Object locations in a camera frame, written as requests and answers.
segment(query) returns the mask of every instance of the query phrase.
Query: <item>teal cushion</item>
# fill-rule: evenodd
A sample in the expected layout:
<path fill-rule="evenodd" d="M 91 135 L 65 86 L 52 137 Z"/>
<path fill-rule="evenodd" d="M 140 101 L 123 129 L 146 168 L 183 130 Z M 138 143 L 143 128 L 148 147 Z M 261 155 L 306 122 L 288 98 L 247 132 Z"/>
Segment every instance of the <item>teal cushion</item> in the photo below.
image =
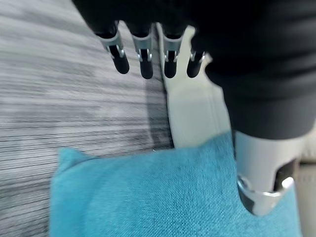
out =
<path fill-rule="evenodd" d="M 51 237 L 299 237 L 294 189 L 265 217 L 240 203 L 230 135 L 117 158 L 62 149 Z"/>

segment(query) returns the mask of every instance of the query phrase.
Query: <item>striped carpet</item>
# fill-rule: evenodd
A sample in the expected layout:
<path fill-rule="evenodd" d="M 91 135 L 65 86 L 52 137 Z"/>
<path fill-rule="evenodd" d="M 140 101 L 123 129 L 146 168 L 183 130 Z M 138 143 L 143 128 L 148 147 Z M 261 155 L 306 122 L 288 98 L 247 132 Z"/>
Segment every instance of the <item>striped carpet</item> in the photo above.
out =
<path fill-rule="evenodd" d="M 117 156 L 172 147 L 157 40 L 154 78 L 120 75 L 69 0 L 0 0 L 0 236 L 47 236 L 59 147 Z"/>

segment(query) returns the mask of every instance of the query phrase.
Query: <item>fabric texture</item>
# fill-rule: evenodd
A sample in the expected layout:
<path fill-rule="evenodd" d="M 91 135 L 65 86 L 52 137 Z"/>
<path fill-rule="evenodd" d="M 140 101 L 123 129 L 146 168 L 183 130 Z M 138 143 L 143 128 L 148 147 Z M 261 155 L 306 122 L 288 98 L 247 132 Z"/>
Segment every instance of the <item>fabric texture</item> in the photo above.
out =
<path fill-rule="evenodd" d="M 239 201 L 230 135 L 119 158 L 60 151 L 51 237 L 299 237 L 294 189 L 265 217 Z"/>
<path fill-rule="evenodd" d="M 119 30 L 125 75 L 70 0 L 0 1 L 0 237 L 48 236 L 58 148 L 117 157 L 173 147 L 157 37 L 146 80 Z"/>

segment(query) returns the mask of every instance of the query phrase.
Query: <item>robotic hand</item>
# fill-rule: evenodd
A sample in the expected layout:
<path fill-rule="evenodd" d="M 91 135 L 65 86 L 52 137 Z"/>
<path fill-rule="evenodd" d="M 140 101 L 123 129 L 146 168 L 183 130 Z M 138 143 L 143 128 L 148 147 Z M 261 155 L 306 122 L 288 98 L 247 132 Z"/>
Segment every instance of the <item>robotic hand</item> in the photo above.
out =
<path fill-rule="evenodd" d="M 141 74 L 153 76 L 151 23 L 164 32 L 165 68 L 171 78 L 187 25 L 196 28 L 187 73 L 205 71 L 221 86 L 230 116 L 237 187 L 245 208 L 269 213 L 293 185 L 304 136 L 316 117 L 316 3 L 301 0 L 73 0 L 110 53 L 129 70 L 118 31 L 132 33 Z"/>

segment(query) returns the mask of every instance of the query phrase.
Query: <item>blue fabric pillow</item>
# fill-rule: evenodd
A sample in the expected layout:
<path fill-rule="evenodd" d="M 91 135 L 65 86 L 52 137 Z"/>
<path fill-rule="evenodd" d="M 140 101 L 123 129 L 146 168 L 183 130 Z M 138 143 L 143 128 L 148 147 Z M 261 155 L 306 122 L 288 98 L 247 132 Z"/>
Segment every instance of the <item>blue fabric pillow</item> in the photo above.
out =
<path fill-rule="evenodd" d="M 118 158 L 62 149 L 51 237 L 299 237 L 294 189 L 271 214 L 239 201 L 229 135 L 198 148 Z"/>

